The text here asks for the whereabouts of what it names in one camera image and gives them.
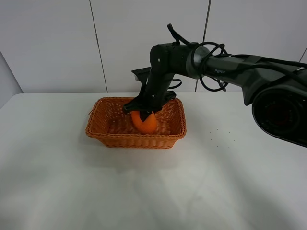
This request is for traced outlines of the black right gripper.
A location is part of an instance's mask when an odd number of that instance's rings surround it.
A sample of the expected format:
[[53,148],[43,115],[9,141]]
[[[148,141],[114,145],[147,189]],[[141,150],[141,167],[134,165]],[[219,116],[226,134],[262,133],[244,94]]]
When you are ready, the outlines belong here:
[[167,91],[164,95],[161,93],[147,94],[146,92],[140,92],[138,96],[123,105],[123,111],[125,113],[140,111],[140,119],[144,122],[151,115],[151,112],[161,111],[168,101],[175,98],[176,93],[174,91]]

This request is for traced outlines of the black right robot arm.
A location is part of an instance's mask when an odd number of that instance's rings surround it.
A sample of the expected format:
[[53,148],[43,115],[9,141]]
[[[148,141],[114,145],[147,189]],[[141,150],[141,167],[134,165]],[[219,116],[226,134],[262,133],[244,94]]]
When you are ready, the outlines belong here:
[[267,134],[296,145],[307,144],[307,66],[268,57],[226,53],[205,43],[160,44],[150,51],[150,68],[139,95],[123,111],[139,111],[141,119],[159,112],[175,93],[169,91],[178,74],[193,79],[209,77],[242,89],[244,104],[251,105],[257,125]]

